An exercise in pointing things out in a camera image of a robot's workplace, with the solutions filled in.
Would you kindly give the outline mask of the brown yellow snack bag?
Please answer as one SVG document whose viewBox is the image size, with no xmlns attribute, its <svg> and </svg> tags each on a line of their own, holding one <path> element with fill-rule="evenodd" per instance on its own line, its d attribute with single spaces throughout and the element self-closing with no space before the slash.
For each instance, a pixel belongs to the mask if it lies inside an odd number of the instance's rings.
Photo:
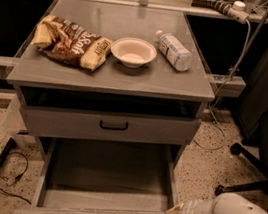
<svg viewBox="0 0 268 214">
<path fill-rule="evenodd" d="M 46 15 L 38 23 L 31 43 L 53 60 L 89 71 L 105 63 L 112 45 L 110 39 L 55 15 Z"/>
</svg>

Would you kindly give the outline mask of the grey metal stand pole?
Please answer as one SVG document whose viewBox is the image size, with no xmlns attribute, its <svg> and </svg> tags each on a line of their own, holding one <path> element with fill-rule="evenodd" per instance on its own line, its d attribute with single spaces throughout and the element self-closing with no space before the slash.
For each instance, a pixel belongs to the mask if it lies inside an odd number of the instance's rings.
<svg viewBox="0 0 268 214">
<path fill-rule="evenodd" d="M 268 19 L 268 7 L 266 9 L 266 12 L 263 14 L 263 17 L 260 19 L 259 24 L 256 27 L 256 30 L 254 30 L 254 33 L 251 34 L 250 33 L 250 22 L 247 22 L 247 26 L 248 26 L 248 33 L 247 33 L 247 41 L 244 42 L 244 48 L 242 50 L 241 55 L 239 56 L 238 61 L 235 63 L 234 67 L 232 67 L 232 69 L 230 70 L 230 73 L 227 74 L 226 78 L 227 81 L 229 82 L 233 79 L 233 74 L 237 71 L 238 67 L 240 66 L 240 63 L 243 61 L 243 58 L 245 57 L 245 55 L 247 54 L 247 51 L 250 49 L 252 43 L 254 43 L 255 37 L 257 37 L 257 35 L 259 34 L 259 31 L 262 28 L 262 25 L 265 24 L 266 20 Z"/>
</svg>

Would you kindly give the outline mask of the grey top drawer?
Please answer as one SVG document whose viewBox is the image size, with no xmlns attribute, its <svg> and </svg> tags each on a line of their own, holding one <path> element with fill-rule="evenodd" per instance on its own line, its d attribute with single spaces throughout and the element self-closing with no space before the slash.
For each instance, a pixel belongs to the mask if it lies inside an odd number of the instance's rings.
<svg viewBox="0 0 268 214">
<path fill-rule="evenodd" d="M 200 119 L 24 106 L 27 131 L 39 137 L 188 145 Z"/>
</svg>

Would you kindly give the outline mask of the white power strip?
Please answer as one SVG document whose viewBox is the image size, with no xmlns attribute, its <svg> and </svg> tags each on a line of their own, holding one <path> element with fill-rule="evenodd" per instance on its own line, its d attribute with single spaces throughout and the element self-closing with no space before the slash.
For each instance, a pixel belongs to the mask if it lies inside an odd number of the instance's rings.
<svg viewBox="0 0 268 214">
<path fill-rule="evenodd" d="M 227 1 L 223 0 L 202 0 L 209 7 L 215 9 L 215 11 L 220 12 L 223 15 L 227 15 L 230 18 L 234 18 L 234 20 L 240 22 L 241 24 L 245 24 L 249 15 L 245 12 L 245 3 L 241 1 L 235 1 L 230 4 Z"/>
</svg>

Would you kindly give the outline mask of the clear plastic water bottle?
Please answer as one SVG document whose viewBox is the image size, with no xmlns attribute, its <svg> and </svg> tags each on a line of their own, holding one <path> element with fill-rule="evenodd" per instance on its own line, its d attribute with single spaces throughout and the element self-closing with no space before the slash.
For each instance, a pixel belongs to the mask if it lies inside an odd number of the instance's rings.
<svg viewBox="0 0 268 214">
<path fill-rule="evenodd" d="M 175 36 L 163 33 L 162 30 L 158 30 L 156 36 L 159 40 L 159 50 L 175 70 L 182 72 L 190 68 L 193 61 L 192 53 Z"/>
</svg>

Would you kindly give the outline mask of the grey drawer cabinet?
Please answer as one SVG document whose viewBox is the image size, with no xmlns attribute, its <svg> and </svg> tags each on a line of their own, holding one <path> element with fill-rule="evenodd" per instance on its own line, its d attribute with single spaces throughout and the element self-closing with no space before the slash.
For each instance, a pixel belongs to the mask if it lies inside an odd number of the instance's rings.
<svg viewBox="0 0 268 214">
<path fill-rule="evenodd" d="M 82 0 L 58 0 L 51 12 L 111 39 L 136 37 L 155 43 L 155 32 L 174 34 L 197 51 L 182 12 Z M 111 113 L 200 119 L 213 90 L 199 57 L 186 72 L 163 55 L 141 68 L 123 66 L 114 56 L 89 72 L 52 61 L 28 46 L 7 79 L 21 107 L 35 106 Z M 178 160 L 185 145 L 166 144 Z"/>
</svg>

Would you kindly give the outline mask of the grey drawer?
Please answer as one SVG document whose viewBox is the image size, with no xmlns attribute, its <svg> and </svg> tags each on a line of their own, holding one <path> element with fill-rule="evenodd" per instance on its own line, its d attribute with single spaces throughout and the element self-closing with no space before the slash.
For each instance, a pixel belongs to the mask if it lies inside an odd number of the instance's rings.
<svg viewBox="0 0 268 214">
<path fill-rule="evenodd" d="M 177 202 L 171 147 L 55 138 L 29 208 L 14 214 L 164 214 Z"/>
<path fill-rule="evenodd" d="M 27 131 L 39 137 L 188 145 L 200 119 L 24 106 Z"/>
</svg>

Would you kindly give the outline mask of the white paper bowl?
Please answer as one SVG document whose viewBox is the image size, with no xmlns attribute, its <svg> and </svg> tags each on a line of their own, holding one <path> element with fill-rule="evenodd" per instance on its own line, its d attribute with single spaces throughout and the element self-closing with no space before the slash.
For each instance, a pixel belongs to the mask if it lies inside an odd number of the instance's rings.
<svg viewBox="0 0 268 214">
<path fill-rule="evenodd" d="M 153 45 L 143 39 L 121 38 L 111 45 L 111 53 L 124 66 L 138 68 L 153 61 L 157 51 Z"/>
</svg>

